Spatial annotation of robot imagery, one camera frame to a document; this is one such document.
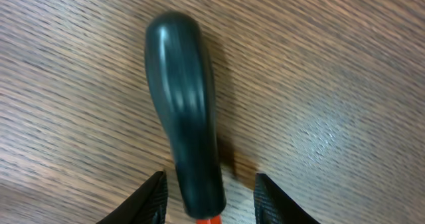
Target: screwdriver handle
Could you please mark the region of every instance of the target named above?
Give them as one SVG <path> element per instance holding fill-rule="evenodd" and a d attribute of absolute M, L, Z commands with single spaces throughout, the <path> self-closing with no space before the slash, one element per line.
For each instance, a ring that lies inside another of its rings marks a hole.
<path fill-rule="evenodd" d="M 168 12 L 146 31 L 145 69 L 152 101 L 171 143 L 185 210 L 195 219 L 226 205 L 216 146 L 213 69 L 197 22 Z"/>

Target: orange shaft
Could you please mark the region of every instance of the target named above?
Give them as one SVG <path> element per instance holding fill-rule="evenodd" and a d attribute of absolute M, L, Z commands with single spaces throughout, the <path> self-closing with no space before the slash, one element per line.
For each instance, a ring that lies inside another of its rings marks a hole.
<path fill-rule="evenodd" d="M 221 224 L 220 215 L 207 220 L 197 220 L 197 224 Z"/>

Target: black rubber handle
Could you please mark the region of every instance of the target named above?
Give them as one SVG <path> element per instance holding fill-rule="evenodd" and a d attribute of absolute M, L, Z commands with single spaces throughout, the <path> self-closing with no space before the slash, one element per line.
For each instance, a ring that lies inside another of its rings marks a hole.
<path fill-rule="evenodd" d="M 197 22 L 178 12 L 152 21 L 145 69 L 171 142 L 186 212 L 196 219 L 214 217 L 226 198 L 216 146 L 213 70 Z"/>

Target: wood grain surface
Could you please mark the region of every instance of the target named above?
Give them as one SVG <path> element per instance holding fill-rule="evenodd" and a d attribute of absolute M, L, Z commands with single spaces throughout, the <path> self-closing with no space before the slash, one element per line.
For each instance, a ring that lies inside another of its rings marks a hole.
<path fill-rule="evenodd" d="M 168 10 L 212 56 L 223 223 L 257 171 L 321 223 L 425 223 L 425 0 L 0 0 L 0 223 L 95 223 L 162 169 L 194 223 L 144 71 Z"/>

